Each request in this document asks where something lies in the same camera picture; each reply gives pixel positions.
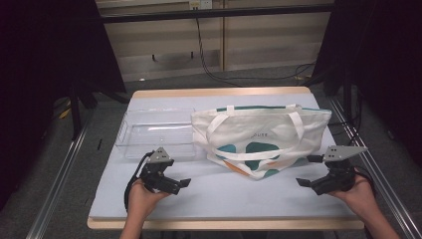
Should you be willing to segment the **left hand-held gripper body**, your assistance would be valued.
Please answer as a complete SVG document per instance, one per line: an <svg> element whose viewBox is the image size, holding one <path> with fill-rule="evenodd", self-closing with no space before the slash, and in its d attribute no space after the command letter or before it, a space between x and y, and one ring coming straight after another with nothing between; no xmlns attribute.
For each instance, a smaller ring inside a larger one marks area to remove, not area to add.
<svg viewBox="0 0 422 239"><path fill-rule="evenodd" d="M152 153L147 163L143 166L139 177L149 191L166 192L166 182L171 178L164 175L164 171L168 166L165 166L163 162L169 159L171 158L165 149L159 147Z"/></svg>

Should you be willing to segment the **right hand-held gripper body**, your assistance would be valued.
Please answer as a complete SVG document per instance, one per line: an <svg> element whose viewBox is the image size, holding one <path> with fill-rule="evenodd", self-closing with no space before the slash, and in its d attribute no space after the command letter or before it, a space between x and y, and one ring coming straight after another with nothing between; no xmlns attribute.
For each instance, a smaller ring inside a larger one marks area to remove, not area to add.
<svg viewBox="0 0 422 239"><path fill-rule="evenodd" d="M351 189L355 183L355 169L349 159L366 151L366 146L329 146L321 157L321 161L327 166L328 173L313 182L314 192L322 195L337 190Z"/></svg>

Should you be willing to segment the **white printed tote bag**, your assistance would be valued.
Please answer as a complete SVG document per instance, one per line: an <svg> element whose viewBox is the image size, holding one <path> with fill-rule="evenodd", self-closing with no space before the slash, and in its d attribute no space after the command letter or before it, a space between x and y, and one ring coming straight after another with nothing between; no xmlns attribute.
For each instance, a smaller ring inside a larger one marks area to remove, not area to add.
<svg viewBox="0 0 422 239"><path fill-rule="evenodd" d="M228 106L191 115L193 141L207 158L263 179L319 151L331 111L290 106Z"/></svg>

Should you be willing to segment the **person's right hand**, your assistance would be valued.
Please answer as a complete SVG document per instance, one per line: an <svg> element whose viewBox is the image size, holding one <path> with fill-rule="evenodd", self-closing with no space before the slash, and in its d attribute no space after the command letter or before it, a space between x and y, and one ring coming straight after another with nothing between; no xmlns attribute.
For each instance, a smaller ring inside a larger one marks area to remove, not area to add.
<svg viewBox="0 0 422 239"><path fill-rule="evenodd" d="M354 185L351 189L333 191L329 195L343 201L353 213L361 218L377 208L376 199L368 179L358 173L354 177Z"/></svg>

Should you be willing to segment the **person's left hand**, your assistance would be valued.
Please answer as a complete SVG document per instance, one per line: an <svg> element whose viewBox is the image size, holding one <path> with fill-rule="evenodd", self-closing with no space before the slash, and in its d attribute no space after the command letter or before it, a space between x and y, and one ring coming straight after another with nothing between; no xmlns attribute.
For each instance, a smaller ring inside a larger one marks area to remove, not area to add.
<svg viewBox="0 0 422 239"><path fill-rule="evenodd" d="M144 220L155 208L158 201L169 196L166 192L151 192L142 180L136 180L129 192L127 218Z"/></svg>

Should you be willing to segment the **clear plastic container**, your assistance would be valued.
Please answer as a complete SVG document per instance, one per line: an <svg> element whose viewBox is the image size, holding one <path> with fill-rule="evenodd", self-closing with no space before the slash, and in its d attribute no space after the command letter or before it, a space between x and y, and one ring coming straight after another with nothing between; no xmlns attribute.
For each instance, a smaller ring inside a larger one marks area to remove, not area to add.
<svg viewBox="0 0 422 239"><path fill-rule="evenodd" d="M190 160L196 149L192 139L193 109L141 109L127 111L115 141L126 158L141 158L163 147L174 159Z"/></svg>

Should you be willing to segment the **light blue table mat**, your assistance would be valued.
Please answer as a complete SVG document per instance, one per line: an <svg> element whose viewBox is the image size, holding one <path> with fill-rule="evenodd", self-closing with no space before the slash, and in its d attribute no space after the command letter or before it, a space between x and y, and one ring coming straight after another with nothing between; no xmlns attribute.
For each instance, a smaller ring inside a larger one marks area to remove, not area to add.
<svg viewBox="0 0 422 239"><path fill-rule="evenodd" d="M311 93L285 95L159 97L132 99L128 111L141 109L193 109L193 113L227 106L286 106L298 104L314 109L317 100ZM190 178L190 184L177 195L162 199L151 214L153 220L240 220L263 218L340 218L354 214L330 195L316 195L298 185L297 178L317 179L327 169L305 159L280 172L255 180L223 167L206 157L195 146L190 160L174 159L166 169L174 179ZM98 186L89 216L97 222L122 220L126 216L123 193L140 158L126 158L112 148Z"/></svg>

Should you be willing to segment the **black metal stand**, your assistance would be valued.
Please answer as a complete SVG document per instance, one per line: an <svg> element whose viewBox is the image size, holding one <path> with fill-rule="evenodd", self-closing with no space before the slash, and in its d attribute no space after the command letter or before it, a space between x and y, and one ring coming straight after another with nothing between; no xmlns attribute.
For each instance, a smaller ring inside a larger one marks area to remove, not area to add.
<svg viewBox="0 0 422 239"><path fill-rule="evenodd" d="M69 88L69 99L71 102L73 120L72 140L77 139L83 128L80 114L80 104L83 104L86 109L94 109L98 104L93 94L94 89L95 85L91 82L74 80L71 83Z"/></svg>

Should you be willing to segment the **black curtain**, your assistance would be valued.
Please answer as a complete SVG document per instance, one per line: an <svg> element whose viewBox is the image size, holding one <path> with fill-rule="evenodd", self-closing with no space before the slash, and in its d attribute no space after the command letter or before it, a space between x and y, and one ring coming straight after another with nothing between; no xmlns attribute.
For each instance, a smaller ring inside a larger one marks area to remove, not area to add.
<svg viewBox="0 0 422 239"><path fill-rule="evenodd" d="M422 0L334 0L314 74L349 77L422 167Z"/></svg>
<svg viewBox="0 0 422 239"><path fill-rule="evenodd" d="M125 86L96 0L0 0L0 210L33 164L53 104Z"/></svg>

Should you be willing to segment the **black horizontal bar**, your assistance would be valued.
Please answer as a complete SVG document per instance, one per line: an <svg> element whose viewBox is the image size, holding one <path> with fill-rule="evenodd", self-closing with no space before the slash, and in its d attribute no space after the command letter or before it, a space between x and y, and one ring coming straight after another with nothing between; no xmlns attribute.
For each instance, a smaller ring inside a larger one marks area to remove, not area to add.
<svg viewBox="0 0 422 239"><path fill-rule="evenodd" d="M173 12L102 15L102 23L149 22L166 20L187 20L199 18L244 17L279 14L305 14L332 12L334 4L293 5L279 7L229 8L214 10L186 10Z"/></svg>

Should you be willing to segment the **aluminium rail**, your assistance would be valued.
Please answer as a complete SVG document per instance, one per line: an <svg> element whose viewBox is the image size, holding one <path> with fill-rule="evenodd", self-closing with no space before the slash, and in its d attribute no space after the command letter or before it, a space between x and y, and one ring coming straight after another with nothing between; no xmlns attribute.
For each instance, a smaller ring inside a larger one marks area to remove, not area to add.
<svg viewBox="0 0 422 239"><path fill-rule="evenodd" d="M345 109L340 104L340 102L334 97L328 97L327 99L351 143L357 146L365 146L364 140L361 138L357 129L351 124L351 120L346 118ZM368 150L362 153L360 158L365 168L372 175L377 192L382 196L388 205L396 222L404 233L404 238L422 239L422 229L416 225L412 215L390 185L387 177L384 175L381 168L377 164L371 151Z"/></svg>
<svg viewBox="0 0 422 239"><path fill-rule="evenodd" d="M66 154L66 157L61 165L60 170L58 171L56 178L50 191L42 205L42 208L39 210L27 236L26 239L43 239L48 225L52 219L52 216L55 212L55 209L59 203L61 194L65 188L66 182L68 180L69 174L72 171L73 164L80 152L80 148L85 140L88 127L92 122L94 111L89 111L87 117L83 123L83 127L80 132L77 134L77 137L72 141L69 150Z"/></svg>

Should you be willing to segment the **white wall socket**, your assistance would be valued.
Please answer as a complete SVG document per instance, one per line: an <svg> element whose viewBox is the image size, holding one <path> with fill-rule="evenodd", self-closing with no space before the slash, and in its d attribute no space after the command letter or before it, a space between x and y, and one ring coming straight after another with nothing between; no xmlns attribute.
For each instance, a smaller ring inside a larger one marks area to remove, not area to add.
<svg viewBox="0 0 422 239"><path fill-rule="evenodd" d="M212 0L189 0L191 10L209 10L213 8Z"/></svg>

